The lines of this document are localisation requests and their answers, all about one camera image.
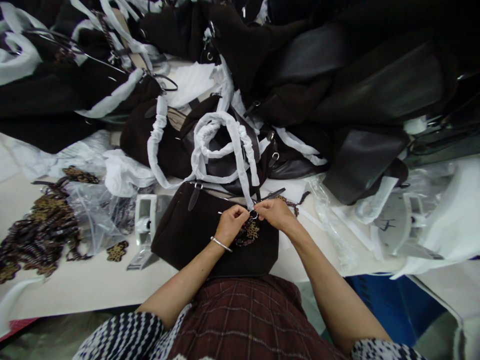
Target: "pile of handbags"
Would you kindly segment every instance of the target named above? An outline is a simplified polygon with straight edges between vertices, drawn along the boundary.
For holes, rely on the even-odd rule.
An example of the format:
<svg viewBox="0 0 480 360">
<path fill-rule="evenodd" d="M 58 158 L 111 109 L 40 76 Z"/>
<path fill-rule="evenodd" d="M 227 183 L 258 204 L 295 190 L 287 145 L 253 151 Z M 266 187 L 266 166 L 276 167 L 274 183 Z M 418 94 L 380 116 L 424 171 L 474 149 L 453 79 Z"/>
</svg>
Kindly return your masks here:
<svg viewBox="0 0 480 360">
<path fill-rule="evenodd" d="M 121 149 L 164 188 L 217 184 L 251 210 L 266 179 L 327 172 L 324 184 L 351 205 L 383 176 L 405 181 L 404 122 L 441 115 L 460 75 L 479 70 L 462 40 L 478 35 L 474 19 L 456 6 L 0 2 L 0 132 L 56 153 L 117 122 Z M 166 55 L 220 66 L 221 92 L 187 115 L 169 108 L 162 94 L 176 84 L 155 70 Z"/>
</svg>

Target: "white table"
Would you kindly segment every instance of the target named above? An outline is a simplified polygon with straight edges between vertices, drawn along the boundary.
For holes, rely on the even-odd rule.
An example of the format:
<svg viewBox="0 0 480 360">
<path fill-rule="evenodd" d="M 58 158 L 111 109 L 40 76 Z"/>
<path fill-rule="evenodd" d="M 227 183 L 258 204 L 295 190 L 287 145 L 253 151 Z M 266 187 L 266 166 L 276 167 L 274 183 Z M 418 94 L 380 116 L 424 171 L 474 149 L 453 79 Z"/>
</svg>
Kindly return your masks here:
<svg viewBox="0 0 480 360">
<path fill-rule="evenodd" d="M 31 185 L 19 172 L 0 183 L 0 239 L 3 239 L 10 225 L 26 214 L 33 201 L 41 196 L 40 186 Z M 313 216 L 313 197 L 310 195 L 303 207 Z M 332 264 L 339 269 L 337 253 L 326 232 L 304 216 L 298 217 L 317 245 Z M 340 234 L 353 246 L 358 254 L 358 266 L 343 276 L 391 272 L 404 263 L 402 258 L 388 258 L 384 262 L 375 260 L 374 254 L 367 250 L 348 230 Z M 102 252 L 88 261 L 65 262 L 44 283 L 30 285 L 16 303 L 10 319 L 45 317 L 142 303 L 148 296 L 170 279 L 177 271 L 163 261 L 157 261 L 144 270 L 126 271 L 127 265 L 137 253 L 134 237 L 130 237 L 130 246 L 121 262 L 107 261 L 106 252 Z M 272 274 L 292 282 L 308 281 L 295 249 L 290 246 L 278 254 Z M 17 282 L 36 277 L 35 270 L 19 271 L 14 280 L 0 285 L 0 298 Z"/>
</svg>

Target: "leopard print charm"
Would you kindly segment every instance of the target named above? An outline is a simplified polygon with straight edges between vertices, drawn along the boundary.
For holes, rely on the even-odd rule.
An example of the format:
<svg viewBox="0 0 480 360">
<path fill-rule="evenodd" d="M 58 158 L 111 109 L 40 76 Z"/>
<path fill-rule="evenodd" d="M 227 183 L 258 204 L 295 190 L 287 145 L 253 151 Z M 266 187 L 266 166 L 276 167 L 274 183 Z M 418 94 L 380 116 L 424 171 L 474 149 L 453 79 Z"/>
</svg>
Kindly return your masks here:
<svg viewBox="0 0 480 360">
<path fill-rule="evenodd" d="M 108 261 L 116 262 L 119 263 L 122 261 L 122 258 L 124 255 L 127 253 L 125 250 L 129 246 L 128 241 L 121 241 L 118 244 L 109 247 L 106 250 L 106 253 L 108 254 L 108 257 L 106 258 Z"/>
</svg>

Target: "woman's left hand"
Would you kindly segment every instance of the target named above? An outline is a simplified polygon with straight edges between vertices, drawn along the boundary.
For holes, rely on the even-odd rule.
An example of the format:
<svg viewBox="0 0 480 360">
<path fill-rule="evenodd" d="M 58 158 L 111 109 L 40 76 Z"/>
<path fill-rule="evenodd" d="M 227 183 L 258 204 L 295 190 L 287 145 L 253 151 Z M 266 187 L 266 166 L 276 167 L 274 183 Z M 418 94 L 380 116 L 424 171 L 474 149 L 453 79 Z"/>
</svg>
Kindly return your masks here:
<svg viewBox="0 0 480 360">
<path fill-rule="evenodd" d="M 225 210 L 220 216 L 215 238 L 226 247 L 229 247 L 249 217 L 249 211 L 240 205 L 234 205 Z"/>
</svg>

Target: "clear plastic sheet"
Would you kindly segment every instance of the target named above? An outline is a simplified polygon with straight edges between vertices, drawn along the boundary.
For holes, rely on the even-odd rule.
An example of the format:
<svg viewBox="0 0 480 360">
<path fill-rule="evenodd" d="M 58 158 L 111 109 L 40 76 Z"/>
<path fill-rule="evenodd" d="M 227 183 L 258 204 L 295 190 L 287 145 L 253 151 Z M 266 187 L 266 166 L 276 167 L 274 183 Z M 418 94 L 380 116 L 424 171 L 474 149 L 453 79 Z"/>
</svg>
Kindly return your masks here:
<svg viewBox="0 0 480 360">
<path fill-rule="evenodd" d="M 94 256 L 127 239 L 109 215 L 112 195 L 104 184 L 71 182 L 65 190 L 87 255 Z"/>
<path fill-rule="evenodd" d="M 138 194 L 152 194 L 155 186 L 138 188 Z M 87 255 L 93 256 L 126 240 L 135 229 L 137 194 L 112 195 L 104 184 L 70 182 L 65 190 L 68 204 L 78 221 Z"/>
<path fill-rule="evenodd" d="M 421 213 L 414 226 L 417 242 L 444 259 L 409 256 L 392 279 L 405 274 L 423 274 L 480 254 L 480 158 L 470 157 L 412 170 L 409 186 L 395 190 L 421 199 Z"/>
<path fill-rule="evenodd" d="M 455 173 L 451 162 L 434 164 L 409 171 L 408 178 L 402 187 L 396 187 L 392 193 L 415 194 L 421 198 L 423 214 L 428 217 L 440 204 Z"/>
<path fill-rule="evenodd" d="M 326 232 L 330 236 L 333 247 L 337 253 L 340 268 L 344 272 L 349 272 L 355 269 L 359 263 L 359 257 L 352 246 L 345 241 L 337 231 L 337 227 L 341 226 L 336 221 L 336 216 L 331 210 L 330 199 L 325 191 L 320 176 L 311 178 L 308 181 L 311 192 L 315 198 L 315 211 L 323 223 Z"/>
</svg>

